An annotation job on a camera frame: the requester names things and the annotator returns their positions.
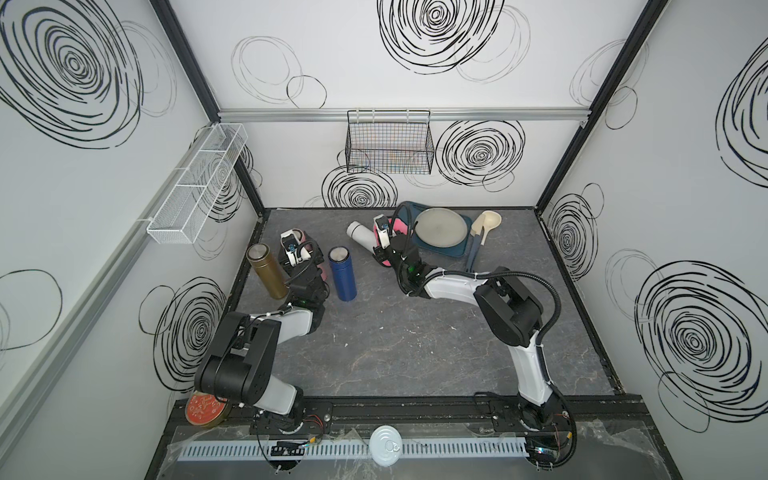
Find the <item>white thermos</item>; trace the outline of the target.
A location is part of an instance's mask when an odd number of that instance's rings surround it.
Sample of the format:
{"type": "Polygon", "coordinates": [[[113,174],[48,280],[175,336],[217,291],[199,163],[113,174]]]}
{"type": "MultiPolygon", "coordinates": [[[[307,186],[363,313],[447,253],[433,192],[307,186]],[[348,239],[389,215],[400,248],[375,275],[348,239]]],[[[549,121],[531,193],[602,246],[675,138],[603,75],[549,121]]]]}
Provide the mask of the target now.
{"type": "Polygon", "coordinates": [[[362,246],[370,253],[374,252],[374,248],[377,246],[376,234],[358,221],[351,222],[346,229],[347,236],[362,246]]]}

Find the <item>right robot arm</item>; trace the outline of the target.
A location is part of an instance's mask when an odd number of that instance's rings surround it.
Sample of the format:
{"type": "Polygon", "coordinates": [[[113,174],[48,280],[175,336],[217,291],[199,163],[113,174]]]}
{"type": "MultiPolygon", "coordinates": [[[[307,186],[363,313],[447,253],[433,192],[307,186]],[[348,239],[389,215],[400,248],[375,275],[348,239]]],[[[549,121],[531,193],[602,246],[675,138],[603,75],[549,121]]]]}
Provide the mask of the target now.
{"type": "Polygon", "coordinates": [[[543,354],[543,338],[559,319],[562,301],[545,279],[499,267],[491,272],[446,270],[427,264],[405,234],[373,248],[388,262],[409,297],[452,300],[480,309],[494,336],[510,351],[518,381],[518,408],[540,427],[555,415],[555,386],[543,354]]]}

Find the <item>pink thermos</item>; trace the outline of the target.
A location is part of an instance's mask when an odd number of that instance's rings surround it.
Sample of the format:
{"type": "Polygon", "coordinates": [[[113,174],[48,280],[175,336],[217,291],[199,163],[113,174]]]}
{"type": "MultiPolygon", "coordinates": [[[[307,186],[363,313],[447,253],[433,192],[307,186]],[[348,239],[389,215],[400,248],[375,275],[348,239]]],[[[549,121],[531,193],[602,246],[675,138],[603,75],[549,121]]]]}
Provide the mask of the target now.
{"type": "Polygon", "coordinates": [[[323,281],[326,281],[327,272],[324,265],[324,256],[323,256],[322,250],[320,249],[317,242],[311,236],[309,236],[305,232],[304,232],[304,235],[305,235],[305,241],[303,242],[302,247],[304,246],[308,247],[308,250],[311,253],[311,258],[309,260],[304,261],[303,263],[298,264],[295,267],[291,267],[289,275],[291,277],[297,276],[303,269],[308,269],[309,262],[312,262],[319,270],[321,279],[323,281]]]}

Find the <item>pink cloth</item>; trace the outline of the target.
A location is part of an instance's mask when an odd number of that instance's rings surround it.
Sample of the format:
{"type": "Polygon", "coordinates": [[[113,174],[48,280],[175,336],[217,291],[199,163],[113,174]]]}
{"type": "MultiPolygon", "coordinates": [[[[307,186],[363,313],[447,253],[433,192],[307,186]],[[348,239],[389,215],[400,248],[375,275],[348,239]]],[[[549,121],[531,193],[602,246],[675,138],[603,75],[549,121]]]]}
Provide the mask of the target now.
{"type": "Polygon", "coordinates": [[[390,238],[397,234],[404,234],[408,235],[412,239],[412,237],[409,235],[409,227],[400,218],[387,218],[390,223],[390,238]]]}

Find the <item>gold thermos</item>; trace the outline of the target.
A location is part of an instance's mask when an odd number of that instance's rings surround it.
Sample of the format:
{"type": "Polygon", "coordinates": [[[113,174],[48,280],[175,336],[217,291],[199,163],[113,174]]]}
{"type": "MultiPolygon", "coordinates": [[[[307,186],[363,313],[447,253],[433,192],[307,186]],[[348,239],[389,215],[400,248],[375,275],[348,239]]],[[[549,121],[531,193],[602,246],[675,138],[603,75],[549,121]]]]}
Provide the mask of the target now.
{"type": "Polygon", "coordinates": [[[246,258],[271,298],[280,300],[288,295],[283,273],[268,245],[254,243],[247,249],[246,258]]]}

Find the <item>blue thermos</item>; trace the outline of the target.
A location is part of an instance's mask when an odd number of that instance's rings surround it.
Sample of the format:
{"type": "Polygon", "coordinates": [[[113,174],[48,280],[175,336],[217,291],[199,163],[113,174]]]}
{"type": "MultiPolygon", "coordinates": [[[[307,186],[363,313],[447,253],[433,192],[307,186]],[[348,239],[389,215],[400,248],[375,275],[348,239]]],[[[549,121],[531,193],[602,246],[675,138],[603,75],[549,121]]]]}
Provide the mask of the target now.
{"type": "Polygon", "coordinates": [[[357,286],[349,250],[345,246],[335,246],[329,251],[328,258],[339,299],[344,302],[354,300],[357,286]]]}

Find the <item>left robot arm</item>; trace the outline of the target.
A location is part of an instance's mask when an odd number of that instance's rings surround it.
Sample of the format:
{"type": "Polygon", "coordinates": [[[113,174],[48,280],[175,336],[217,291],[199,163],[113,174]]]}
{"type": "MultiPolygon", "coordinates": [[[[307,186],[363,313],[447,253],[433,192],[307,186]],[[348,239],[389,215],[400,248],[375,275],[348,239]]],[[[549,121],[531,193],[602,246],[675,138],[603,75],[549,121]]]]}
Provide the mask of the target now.
{"type": "Polygon", "coordinates": [[[194,388],[298,424],[304,415],[303,390],[273,375],[277,347],[318,329],[330,289],[322,278],[315,240],[307,239],[289,253],[298,271],[288,280],[285,302],[273,312],[225,314],[194,375],[194,388]]]}

